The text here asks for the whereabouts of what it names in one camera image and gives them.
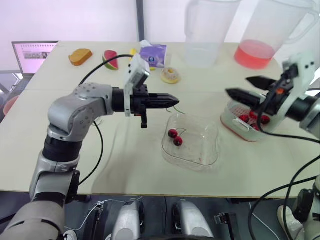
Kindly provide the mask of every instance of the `toy watermelon slice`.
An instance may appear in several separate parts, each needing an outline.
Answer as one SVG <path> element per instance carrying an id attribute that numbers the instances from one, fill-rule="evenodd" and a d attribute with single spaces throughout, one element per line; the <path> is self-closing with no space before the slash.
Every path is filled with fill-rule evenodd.
<path id="1" fill-rule="evenodd" d="M 112 51 L 112 50 L 107 50 L 104 52 L 103 56 L 102 56 L 102 60 L 103 61 L 107 61 L 108 59 L 111 59 L 113 57 L 117 56 L 117 52 L 116 51 Z M 114 59 L 112 61 L 110 61 L 109 63 L 105 64 L 105 66 L 110 69 L 110 70 L 118 70 L 118 59 Z"/>

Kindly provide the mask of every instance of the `red liquid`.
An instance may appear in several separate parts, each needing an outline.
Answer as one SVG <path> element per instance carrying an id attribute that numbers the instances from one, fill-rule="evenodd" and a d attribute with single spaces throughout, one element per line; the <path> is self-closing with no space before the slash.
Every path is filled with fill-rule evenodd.
<path id="1" fill-rule="evenodd" d="M 238 64 L 250 69 L 264 69 L 275 55 L 274 49 L 257 40 L 245 40 L 240 43 L 234 59 Z"/>

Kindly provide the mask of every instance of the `black cable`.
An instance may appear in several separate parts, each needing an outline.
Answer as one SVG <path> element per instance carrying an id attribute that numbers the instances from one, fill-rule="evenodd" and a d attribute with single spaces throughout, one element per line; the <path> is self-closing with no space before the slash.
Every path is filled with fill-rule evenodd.
<path id="1" fill-rule="evenodd" d="M 165 217 L 164 217 L 164 235 L 166 234 L 167 229 L 167 213 L 168 213 L 168 204 L 167 204 L 167 197 L 164 196 L 164 202 L 165 202 Z"/>
<path id="2" fill-rule="evenodd" d="M 311 164 L 315 163 L 316 161 L 318 161 L 320 159 L 320 155 L 317 156 L 316 158 L 314 158 L 313 160 L 311 160 L 310 162 L 308 162 L 307 164 L 305 164 L 303 167 L 301 167 L 297 172 L 296 174 L 293 176 L 290 184 L 292 184 L 296 178 L 298 177 L 298 175 L 304 170 L 306 169 L 308 166 L 310 166 Z M 286 192 L 286 196 L 285 196 L 285 199 L 284 199 L 284 204 L 283 204 L 283 213 L 282 213 L 282 217 L 283 217 L 283 225 L 284 225 L 284 229 L 288 235 L 288 238 L 290 240 L 293 240 L 290 232 L 289 232 L 289 229 L 288 229 L 288 224 L 287 224 L 287 216 L 286 216 L 286 211 L 287 211 L 287 204 L 288 204 L 288 200 L 289 200 L 289 195 L 290 195 L 290 192 L 291 192 L 291 188 L 292 186 L 289 186 L 288 187 L 288 190 Z"/>
<path id="3" fill-rule="evenodd" d="M 111 62 L 112 60 L 115 59 L 119 59 L 119 58 L 133 58 L 133 55 L 130 54 L 122 54 L 122 55 L 118 55 L 118 56 L 114 56 L 112 58 L 109 58 L 108 60 L 102 62 L 101 64 L 99 64 L 98 66 L 96 66 L 91 72 L 89 72 L 80 82 L 79 85 L 83 84 L 95 71 L 97 71 L 99 68 L 101 68 L 103 65 L 108 64 L 109 62 Z"/>
<path id="4" fill-rule="evenodd" d="M 107 63 L 111 62 L 112 60 L 115 60 L 115 59 L 119 59 L 119 58 L 132 58 L 133 55 L 130 55 L 130 54 L 122 54 L 122 55 L 118 55 L 118 56 L 114 56 L 112 58 L 109 58 L 108 60 L 102 62 L 101 64 L 99 64 L 98 66 L 96 66 L 92 71 L 90 71 L 83 79 L 82 81 L 79 83 L 79 85 L 82 85 L 95 71 L 97 71 L 99 68 L 101 68 L 102 66 L 106 65 Z M 81 184 L 83 184 L 95 171 L 96 169 L 98 168 L 100 162 L 101 162 L 101 159 L 102 159 L 102 156 L 104 154 L 104 138 L 102 136 L 102 133 L 100 131 L 100 128 L 98 127 L 96 121 L 93 122 L 94 126 L 96 127 L 96 129 L 98 130 L 98 133 L 99 133 L 99 136 L 100 136 L 100 139 L 101 139 L 101 153 L 100 153 L 100 157 L 99 157 L 99 160 L 98 162 L 96 163 L 94 169 L 79 183 L 79 186 Z"/>
<path id="5" fill-rule="evenodd" d="M 292 187 L 292 186 L 295 186 L 295 185 L 298 185 L 298 184 L 303 184 L 303 183 L 306 183 L 306 182 L 309 182 L 309 181 L 313 181 L 317 178 L 317 176 L 313 176 L 313 177 L 309 177 L 307 179 L 303 179 L 303 180 L 300 180 L 300 181 L 296 181 L 296 182 L 292 182 L 290 184 L 286 184 L 286 185 L 283 185 L 283 186 L 280 186 L 280 187 L 277 187 L 269 192 L 267 192 L 266 194 L 264 194 L 262 197 L 260 197 L 255 203 L 254 205 L 252 206 L 252 208 L 250 209 L 249 211 L 249 216 L 248 216 L 248 227 L 249 227 L 249 231 L 250 231 L 250 235 L 251 235 L 251 238 L 253 240 L 256 240 L 256 236 L 254 234 L 254 231 L 253 231 L 253 228 L 252 228 L 252 216 L 253 216 L 253 213 L 256 209 L 256 207 L 258 206 L 258 204 L 264 200 L 267 196 L 275 193 L 275 192 L 278 192 L 282 189 L 286 189 L 286 188 L 289 188 L 289 187 Z"/>
<path id="6" fill-rule="evenodd" d="M 300 139 L 300 140 L 305 140 L 305 141 L 310 141 L 310 142 L 313 142 L 313 143 L 317 143 L 317 144 L 320 144 L 320 141 L 319 140 L 316 140 L 316 139 L 313 139 L 313 138 L 309 138 L 309 137 L 303 137 L 303 136 L 294 136 L 294 135 L 285 135 L 285 134 L 276 134 L 276 133 L 271 133 L 271 132 L 267 132 L 267 131 L 264 131 L 262 129 L 262 126 L 261 126 L 261 117 L 263 115 L 263 113 L 266 111 L 269 103 L 271 102 L 271 100 L 273 99 L 273 96 L 276 94 L 276 90 L 277 88 L 281 85 L 281 83 L 283 81 L 285 81 L 286 79 L 282 76 L 281 79 L 279 81 L 276 82 L 275 86 L 271 89 L 271 91 L 268 93 L 268 95 L 266 96 L 263 104 L 262 104 L 262 107 L 258 113 L 258 116 L 257 116 L 257 126 L 259 128 L 259 130 L 264 133 L 264 134 L 267 134 L 267 135 L 270 135 L 270 136 L 275 136 L 275 137 L 281 137 L 281 138 L 290 138 L 290 139 Z"/>
<path id="7" fill-rule="evenodd" d="M 99 133 L 99 136 L 100 136 L 100 139 L 101 139 L 101 152 L 100 152 L 100 157 L 99 157 L 99 160 L 98 160 L 98 162 L 96 163 L 94 169 L 79 183 L 79 186 L 80 186 L 81 184 L 83 184 L 84 181 L 87 180 L 87 179 L 95 172 L 95 170 L 98 168 L 98 166 L 99 166 L 99 164 L 100 164 L 100 162 L 101 162 L 102 156 L 103 156 L 103 154 L 104 154 L 104 138 L 103 138 L 103 136 L 102 136 L 102 133 L 101 133 L 100 128 L 98 127 L 96 121 L 94 121 L 93 124 L 95 125 L 96 129 L 98 130 L 98 133 Z"/>
<path id="8" fill-rule="evenodd" d="M 12 215 L 10 215 L 10 216 L 6 216 L 6 217 L 4 217 L 4 218 L 1 218 L 1 219 L 0 219 L 0 225 L 1 225 L 1 224 L 4 224 L 4 223 L 6 223 L 6 222 L 9 222 L 10 220 L 12 220 L 12 219 L 14 218 L 15 215 L 16 215 L 16 213 L 14 213 L 14 214 L 12 214 Z"/>

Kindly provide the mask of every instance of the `purple package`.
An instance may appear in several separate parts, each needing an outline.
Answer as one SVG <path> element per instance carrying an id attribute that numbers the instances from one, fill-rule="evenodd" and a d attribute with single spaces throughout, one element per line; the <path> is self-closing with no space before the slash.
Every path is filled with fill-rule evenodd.
<path id="1" fill-rule="evenodd" d="M 152 46 L 142 47 L 140 56 L 149 63 L 150 67 L 164 68 L 167 45 L 152 44 Z"/>

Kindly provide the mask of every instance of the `robotic arm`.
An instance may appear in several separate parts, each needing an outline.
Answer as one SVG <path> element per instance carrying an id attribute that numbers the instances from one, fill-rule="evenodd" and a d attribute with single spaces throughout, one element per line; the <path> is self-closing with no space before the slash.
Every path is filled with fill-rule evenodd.
<path id="1" fill-rule="evenodd" d="M 311 55 L 294 55 L 283 63 L 283 71 L 279 81 L 263 76 L 247 78 L 256 88 L 269 91 L 266 98 L 239 88 L 226 91 L 233 100 L 249 106 L 255 112 L 262 110 L 269 115 L 276 115 L 279 121 L 287 117 L 300 122 L 301 129 L 320 139 L 320 98 L 305 94 L 315 73 Z M 313 189 L 300 191 L 292 213 L 304 225 L 305 240 L 320 239 L 320 175 Z"/>
<path id="2" fill-rule="evenodd" d="M 125 112 L 141 116 L 147 127 L 147 109 L 166 109 L 179 103 L 170 94 L 149 93 L 144 84 L 149 64 L 136 54 L 128 66 L 124 89 L 87 83 L 56 100 L 48 111 L 50 125 L 30 185 L 31 203 L 18 211 L 0 240 L 63 239 L 64 204 L 76 196 L 79 152 L 94 120 Z"/>

